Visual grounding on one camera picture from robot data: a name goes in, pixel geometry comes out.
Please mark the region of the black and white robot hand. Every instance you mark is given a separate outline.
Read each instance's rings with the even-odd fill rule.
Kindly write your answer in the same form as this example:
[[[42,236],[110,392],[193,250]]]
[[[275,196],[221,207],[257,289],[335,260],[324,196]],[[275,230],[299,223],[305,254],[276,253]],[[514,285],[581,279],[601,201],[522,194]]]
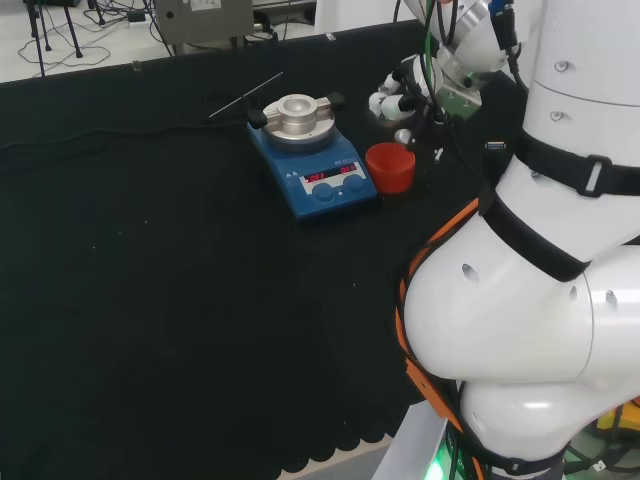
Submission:
[[[393,131],[394,142],[409,150],[436,153],[446,144],[446,127],[430,92],[443,85],[441,68],[433,58],[412,55],[387,75],[369,96],[369,111]]]

